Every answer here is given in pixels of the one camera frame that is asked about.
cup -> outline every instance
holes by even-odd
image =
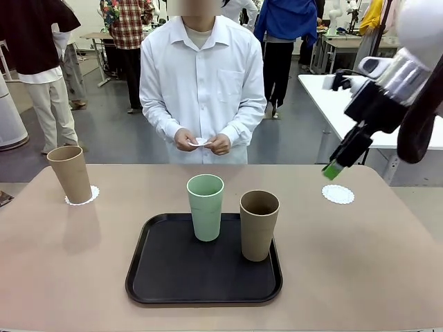
[[[263,261],[268,257],[279,210],[280,202],[270,192],[253,190],[242,196],[242,254],[246,259]]]
[[[49,152],[47,159],[72,204],[91,199],[91,184],[81,147],[59,147]]]
[[[195,236],[200,241],[215,240],[220,234],[224,182],[218,176],[197,175],[186,185]]]

hand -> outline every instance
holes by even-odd
[[[229,137],[223,133],[219,133],[217,136],[212,137],[208,142],[210,142],[210,144],[206,145],[205,148],[210,149],[218,156],[228,154],[230,151]]]
[[[189,142],[198,144],[194,135],[192,135],[192,133],[185,128],[181,128],[175,133],[174,141],[177,149],[185,152],[191,152],[197,148],[189,145]]]

beige cup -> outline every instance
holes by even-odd
[[[84,203],[92,197],[81,147],[59,147],[49,152],[47,158],[72,204]]]
[[[250,261],[268,257],[280,202],[269,192],[254,190],[240,199],[242,253]]]

tray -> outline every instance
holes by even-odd
[[[239,214],[222,214],[211,242],[194,236],[191,214],[161,214],[143,226],[126,291],[143,304],[267,302],[283,283],[274,240],[269,253],[259,263],[243,257]]]

khaki pants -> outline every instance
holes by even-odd
[[[43,152],[50,152],[57,147],[57,121],[62,128],[64,143],[77,145],[78,138],[74,129],[74,118],[68,101],[68,92],[63,77],[59,80],[44,84],[25,84],[34,110],[44,133],[45,146]]]

